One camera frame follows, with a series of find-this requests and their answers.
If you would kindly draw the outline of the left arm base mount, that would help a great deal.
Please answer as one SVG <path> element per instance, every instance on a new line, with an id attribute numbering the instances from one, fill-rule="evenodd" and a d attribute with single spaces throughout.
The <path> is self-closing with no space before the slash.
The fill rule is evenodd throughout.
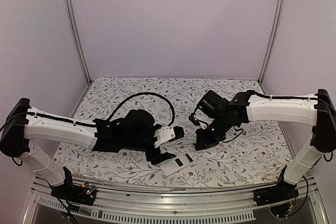
<path id="1" fill-rule="evenodd" d="M 75 185 L 69 169 L 63 167 L 65 179 L 63 184 L 51 187 L 51 195 L 66 202 L 75 202 L 82 205 L 93 206 L 96 199 L 97 188 L 88 182 Z"/>

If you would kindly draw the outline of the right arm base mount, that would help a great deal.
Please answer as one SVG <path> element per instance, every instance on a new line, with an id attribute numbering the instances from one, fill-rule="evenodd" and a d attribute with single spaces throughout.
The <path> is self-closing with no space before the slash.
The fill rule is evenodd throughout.
<path id="1" fill-rule="evenodd" d="M 270 207 L 271 214 L 279 219 L 286 218 L 294 208 L 294 203 L 299 196 L 296 185 L 289 184 L 283 178 L 279 178 L 274 186 L 256 189 L 253 192 L 253 200 L 257 206 L 276 204 Z"/>

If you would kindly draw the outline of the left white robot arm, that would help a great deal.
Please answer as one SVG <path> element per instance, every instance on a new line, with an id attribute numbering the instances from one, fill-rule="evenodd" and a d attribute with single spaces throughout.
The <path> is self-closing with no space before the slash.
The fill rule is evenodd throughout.
<path id="1" fill-rule="evenodd" d="M 47 140 L 78 145 L 93 152 L 118 153 L 121 150 L 142 151 L 146 160 L 156 165 L 174 158 L 162 153 L 160 146 L 184 135 L 179 126 L 156 124 L 145 110 L 131 110 L 124 118 L 113 121 L 76 120 L 41 111 L 21 98 L 1 127 L 1 152 L 26 163 L 43 176 L 67 200 L 78 195 L 78 188 L 70 182 L 71 173 L 59 168 L 37 145 Z"/>

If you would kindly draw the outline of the white remote control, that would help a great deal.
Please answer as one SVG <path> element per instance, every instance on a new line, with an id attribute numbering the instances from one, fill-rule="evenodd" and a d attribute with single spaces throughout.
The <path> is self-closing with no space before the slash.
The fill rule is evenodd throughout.
<path id="1" fill-rule="evenodd" d="M 160 169 L 165 177 L 171 177 L 175 175 L 176 173 L 180 172 L 181 170 L 189 167 L 195 162 L 195 158 L 191 154 L 188 153 L 193 159 L 193 162 L 190 163 L 184 156 L 185 154 L 175 157 L 163 163 L 160 166 Z"/>

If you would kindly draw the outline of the purple battery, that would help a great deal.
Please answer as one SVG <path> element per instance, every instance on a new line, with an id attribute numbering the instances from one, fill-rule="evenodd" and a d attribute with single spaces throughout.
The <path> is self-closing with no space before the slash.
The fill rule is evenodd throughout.
<path id="1" fill-rule="evenodd" d="M 186 157 L 186 159 L 187 159 L 190 163 L 193 162 L 193 159 L 191 158 L 191 156 L 190 156 L 188 153 L 186 153 L 184 156 Z"/>

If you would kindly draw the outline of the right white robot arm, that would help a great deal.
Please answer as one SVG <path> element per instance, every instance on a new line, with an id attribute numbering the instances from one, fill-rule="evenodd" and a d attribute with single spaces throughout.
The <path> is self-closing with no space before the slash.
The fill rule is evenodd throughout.
<path id="1" fill-rule="evenodd" d="M 196 130 L 196 150 L 216 146 L 235 126 L 257 121 L 279 121 L 312 127 L 312 139 L 286 165 L 277 185 L 271 190 L 276 201 L 284 200 L 305 173 L 325 153 L 335 151 L 335 108 L 325 89 L 303 96 L 265 95 L 254 90 L 239 92 L 231 100 L 209 90 L 196 108 L 212 119 L 210 123 L 191 113 L 189 120 Z"/>

